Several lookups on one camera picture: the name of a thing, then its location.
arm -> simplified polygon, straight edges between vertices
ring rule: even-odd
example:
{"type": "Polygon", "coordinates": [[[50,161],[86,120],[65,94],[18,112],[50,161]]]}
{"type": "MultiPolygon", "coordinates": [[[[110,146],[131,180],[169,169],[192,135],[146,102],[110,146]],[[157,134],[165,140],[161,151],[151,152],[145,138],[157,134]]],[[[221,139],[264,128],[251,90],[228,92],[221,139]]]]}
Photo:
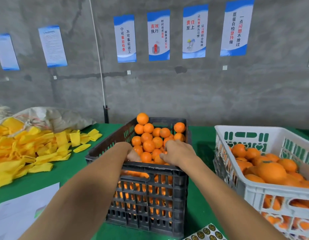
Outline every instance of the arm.
{"type": "Polygon", "coordinates": [[[213,173],[196,156],[190,145],[170,140],[166,143],[166,149],[168,154],[160,154],[160,157],[188,174],[230,239],[286,239],[258,211],[213,173]]]}
{"type": "Polygon", "coordinates": [[[116,143],[96,161],[67,181],[19,240],[90,240],[103,223],[122,164],[131,152],[127,142],[116,143]]]}

poster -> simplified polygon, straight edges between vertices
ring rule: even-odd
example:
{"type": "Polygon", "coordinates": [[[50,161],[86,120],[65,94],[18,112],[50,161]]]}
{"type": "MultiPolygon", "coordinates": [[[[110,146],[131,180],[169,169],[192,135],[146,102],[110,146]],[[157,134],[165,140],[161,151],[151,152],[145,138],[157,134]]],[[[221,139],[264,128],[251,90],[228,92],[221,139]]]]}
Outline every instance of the poster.
{"type": "Polygon", "coordinates": [[[0,64],[5,71],[19,71],[11,36],[8,33],[0,34],[0,64]]]}
{"type": "Polygon", "coordinates": [[[113,17],[118,63],[136,62],[134,15],[113,17]]]}
{"type": "Polygon", "coordinates": [[[148,12],[149,61],[170,60],[170,10],[148,12]]]}
{"type": "Polygon", "coordinates": [[[208,4],[183,9],[182,58],[206,57],[208,4]]]}
{"type": "Polygon", "coordinates": [[[229,1],[225,7],[220,56],[247,53],[254,0],[229,1]]]}
{"type": "Polygon", "coordinates": [[[67,66],[60,27],[54,25],[39,28],[39,35],[47,66],[49,68],[67,66]]]}

